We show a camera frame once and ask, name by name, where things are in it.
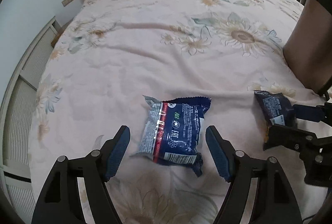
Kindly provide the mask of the black snack packet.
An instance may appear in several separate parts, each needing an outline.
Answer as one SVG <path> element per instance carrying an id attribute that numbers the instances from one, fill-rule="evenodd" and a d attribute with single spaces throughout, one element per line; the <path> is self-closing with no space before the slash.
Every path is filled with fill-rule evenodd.
<path id="1" fill-rule="evenodd" d="M 282 93 L 254 90 L 254 96 L 267 125 L 265 143 L 269 140 L 269 130 L 273 125 L 297 128 L 295 111 L 289 99 Z"/>

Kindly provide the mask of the dark blue snack packet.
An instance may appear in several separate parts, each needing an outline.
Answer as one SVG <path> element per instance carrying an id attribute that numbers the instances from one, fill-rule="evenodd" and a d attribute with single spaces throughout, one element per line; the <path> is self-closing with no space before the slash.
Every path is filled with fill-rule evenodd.
<path id="1" fill-rule="evenodd" d="M 204 96 L 167 101 L 144 98 L 150 109 L 135 155 L 160 165 L 190 168 L 200 177 L 203 157 L 198 146 L 211 99 Z"/>

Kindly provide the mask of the brown black cylindrical container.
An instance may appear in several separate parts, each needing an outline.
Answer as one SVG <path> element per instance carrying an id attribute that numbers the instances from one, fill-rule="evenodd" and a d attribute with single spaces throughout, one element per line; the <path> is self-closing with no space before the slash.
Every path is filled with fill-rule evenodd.
<path id="1" fill-rule="evenodd" d="M 331 0 L 306 0 L 283 54 L 305 88 L 320 96 L 331 88 Z"/>

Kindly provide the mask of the white radiator cover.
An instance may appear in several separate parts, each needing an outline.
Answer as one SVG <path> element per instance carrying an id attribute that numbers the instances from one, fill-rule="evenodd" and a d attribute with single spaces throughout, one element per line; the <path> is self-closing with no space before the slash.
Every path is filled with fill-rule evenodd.
<path id="1" fill-rule="evenodd" d="M 24 223 L 32 221 L 35 200 L 28 165 L 28 139 L 37 87 L 60 26 L 52 18 L 18 62 L 1 104 L 1 189 Z"/>

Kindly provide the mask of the floral pink bedspread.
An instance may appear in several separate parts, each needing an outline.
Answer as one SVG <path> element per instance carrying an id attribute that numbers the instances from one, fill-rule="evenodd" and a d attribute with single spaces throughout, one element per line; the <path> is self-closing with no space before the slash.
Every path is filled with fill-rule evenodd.
<path id="1" fill-rule="evenodd" d="M 249 156 L 275 156 L 303 217 L 326 196 L 304 183 L 298 154 L 263 149 L 266 123 L 255 90 L 283 93 L 292 103 L 323 99 L 291 72 L 282 48 L 302 13 L 296 0 L 85 0 L 48 59 L 29 137 L 34 196 L 57 158 L 80 158 L 122 125 L 131 142 L 107 183 L 124 223 L 212 223 L 228 189 L 204 140 L 203 174 L 137 155 L 149 106 L 206 96 L 204 126 L 214 125 Z"/>

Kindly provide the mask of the wooden nightstand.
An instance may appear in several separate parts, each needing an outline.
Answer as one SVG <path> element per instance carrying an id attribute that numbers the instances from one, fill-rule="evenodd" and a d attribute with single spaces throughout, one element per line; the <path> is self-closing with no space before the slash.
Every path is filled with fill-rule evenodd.
<path id="1" fill-rule="evenodd" d="M 62 36 L 62 34 L 64 33 L 64 31 L 66 30 L 66 28 L 69 26 L 69 24 L 72 22 L 73 20 L 68 21 L 66 24 L 64 24 L 59 31 L 57 32 L 55 38 L 52 40 L 51 42 L 51 46 L 54 48 L 56 43 L 58 42 L 59 38 Z"/>

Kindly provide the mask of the wall socket panel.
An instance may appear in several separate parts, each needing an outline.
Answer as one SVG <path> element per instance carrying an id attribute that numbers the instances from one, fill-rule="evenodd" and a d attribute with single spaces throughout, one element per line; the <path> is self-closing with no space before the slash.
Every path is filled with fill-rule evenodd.
<path id="1" fill-rule="evenodd" d="M 71 3 L 72 1 L 74 1 L 74 0 L 62 0 L 62 5 L 63 5 L 63 7 L 66 7 L 69 3 Z"/>

